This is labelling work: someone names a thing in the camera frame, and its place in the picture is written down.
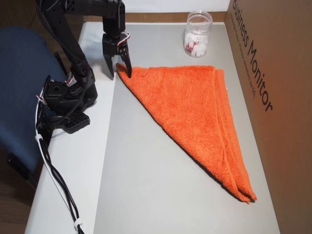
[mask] chair seat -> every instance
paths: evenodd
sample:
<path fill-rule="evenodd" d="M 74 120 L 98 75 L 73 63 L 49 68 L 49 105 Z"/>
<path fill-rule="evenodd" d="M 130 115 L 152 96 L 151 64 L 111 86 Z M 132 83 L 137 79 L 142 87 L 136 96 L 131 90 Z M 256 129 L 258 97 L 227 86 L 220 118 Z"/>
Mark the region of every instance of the chair seat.
<path fill-rule="evenodd" d="M 0 29 L 0 145 L 32 173 L 40 151 L 35 140 L 36 94 L 48 75 L 66 79 L 62 68 L 33 30 Z"/>

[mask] gray surface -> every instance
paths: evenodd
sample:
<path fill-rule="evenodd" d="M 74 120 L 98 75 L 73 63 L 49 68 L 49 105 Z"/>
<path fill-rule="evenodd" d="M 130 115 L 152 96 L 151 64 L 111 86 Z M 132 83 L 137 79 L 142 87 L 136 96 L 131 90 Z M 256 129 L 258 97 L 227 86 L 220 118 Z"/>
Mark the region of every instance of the gray surface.
<path fill-rule="evenodd" d="M 133 66 L 214 65 L 223 69 L 234 123 L 258 197 L 242 203 L 199 168 L 116 80 L 95 234 L 279 233 L 224 25 L 208 53 L 183 50 L 183 25 L 128 25 Z"/>

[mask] orange towel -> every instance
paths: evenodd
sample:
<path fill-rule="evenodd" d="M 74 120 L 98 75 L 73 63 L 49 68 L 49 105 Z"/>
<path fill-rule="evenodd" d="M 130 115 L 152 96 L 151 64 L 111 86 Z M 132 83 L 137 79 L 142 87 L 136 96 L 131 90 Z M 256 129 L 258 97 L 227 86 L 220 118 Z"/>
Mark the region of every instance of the orange towel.
<path fill-rule="evenodd" d="M 234 196 L 256 201 L 241 155 L 222 70 L 211 66 L 117 64 L 125 85 L 154 120 Z"/>

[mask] brown wall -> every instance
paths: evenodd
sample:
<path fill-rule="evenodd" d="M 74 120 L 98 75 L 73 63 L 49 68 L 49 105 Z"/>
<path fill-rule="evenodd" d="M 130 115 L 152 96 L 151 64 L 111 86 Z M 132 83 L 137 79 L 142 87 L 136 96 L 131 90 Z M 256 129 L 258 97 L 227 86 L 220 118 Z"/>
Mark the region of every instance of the brown wall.
<path fill-rule="evenodd" d="M 32 27 L 36 18 L 35 0 L 1 0 L 0 27 L 19 25 Z"/>
<path fill-rule="evenodd" d="M 209 12 L 214 22 L 224 22 L 226 12 Z M 186 22 L 189 12 L 126 13 L 126 22 Z M 85 21 L 102 21 L 102 17 L 85 16 Z"/>
<path fill-rule="evenodd" d="M 311 12 L 311 1 L 231 0 L 226 16 L 282 234 L 312 233 Z"/>

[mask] robotic arm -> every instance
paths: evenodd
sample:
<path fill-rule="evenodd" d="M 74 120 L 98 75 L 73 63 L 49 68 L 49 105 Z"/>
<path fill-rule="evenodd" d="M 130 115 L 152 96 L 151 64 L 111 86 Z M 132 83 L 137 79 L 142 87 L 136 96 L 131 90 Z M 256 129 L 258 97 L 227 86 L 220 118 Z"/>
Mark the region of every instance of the robotic arm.
<path fill-rule="evenodd" d="M 64 17 L 65 14 L 103 18 L 105 32 L 102 39 L 103 56 L 112 76 L 114 76 L 112 57 L 120 55 L 126 64 L 128 77 L 131 77 L 132 67 L 127 44 L 130 35 L 124 33 L 125 5 L 121 0 L 37 0 L 38 18 L 61 45 L 72 63 L 71 72 L 77 81 L 69 86 L 47 78 L 40 98 L 56 113 L 56 116 L 46 117 L 44 122 L 73 133 L 90 123 L 83 111 L 94 104 L 98 94 L 93 70 L 74 38 Z"/>

